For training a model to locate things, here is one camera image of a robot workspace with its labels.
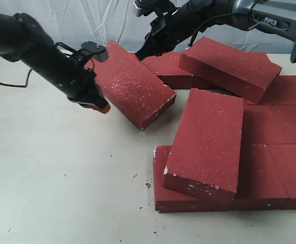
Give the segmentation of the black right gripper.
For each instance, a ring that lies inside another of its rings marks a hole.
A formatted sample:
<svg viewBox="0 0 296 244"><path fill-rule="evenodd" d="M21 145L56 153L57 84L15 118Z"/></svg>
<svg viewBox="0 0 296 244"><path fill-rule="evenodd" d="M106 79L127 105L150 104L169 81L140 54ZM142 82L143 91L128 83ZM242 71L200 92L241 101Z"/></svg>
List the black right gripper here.
<svg viewBox="0 0 296 244"><path fill-rule="evenodd" d="M154 21L149 35L135 56L139 61L154 55L171 52L196 31L196 13L181 7L164 18Z"/></svg>

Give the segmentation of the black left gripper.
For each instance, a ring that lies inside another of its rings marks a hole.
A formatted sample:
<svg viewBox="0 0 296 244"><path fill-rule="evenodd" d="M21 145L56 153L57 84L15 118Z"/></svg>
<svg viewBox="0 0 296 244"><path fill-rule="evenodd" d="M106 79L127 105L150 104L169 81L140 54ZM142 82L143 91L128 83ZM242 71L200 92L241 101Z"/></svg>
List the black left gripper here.
<svg viewBox="0 0 296 244"><path fill-rule="evenodd" d="M101 98L95 83L96 73L84 65L91 60L92 53L74 52L65 55L53 52L51 57L51 83L62 91L67 98L83 108L107 114L111 107Z"/></svg>

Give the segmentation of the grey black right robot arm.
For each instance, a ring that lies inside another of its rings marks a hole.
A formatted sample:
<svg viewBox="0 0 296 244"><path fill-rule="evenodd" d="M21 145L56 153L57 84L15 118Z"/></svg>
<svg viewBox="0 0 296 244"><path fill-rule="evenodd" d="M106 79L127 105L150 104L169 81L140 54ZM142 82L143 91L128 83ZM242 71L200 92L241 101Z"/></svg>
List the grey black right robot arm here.
<svg viewBox="0 0 296 244"><path fill-rule="evenodd" d="M171 1L134 1L136 16L157 15L138 60L171 52L187 38L193 45L199 32L213 25L228 25L242 31L257 29L293 42L290 61L296 64L296 4L250 0L190 0L180 7Z"/></svg>

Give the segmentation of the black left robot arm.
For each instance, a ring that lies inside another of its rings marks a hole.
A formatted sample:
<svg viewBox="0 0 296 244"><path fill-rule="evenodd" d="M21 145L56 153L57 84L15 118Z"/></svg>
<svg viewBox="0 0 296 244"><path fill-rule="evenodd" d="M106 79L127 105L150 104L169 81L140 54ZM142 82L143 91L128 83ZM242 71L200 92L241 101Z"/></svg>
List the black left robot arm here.
<svg viewBox="0 0 296 244"><path fill-rule="evenodd" d="M75 50L62 42L54 42L29 14L0 13L0 57L12 63L22 61L73 103L103 114L110 109L95 82L94 69L85 67L87 62L108 59L103 45L86 41Z"/></svg>

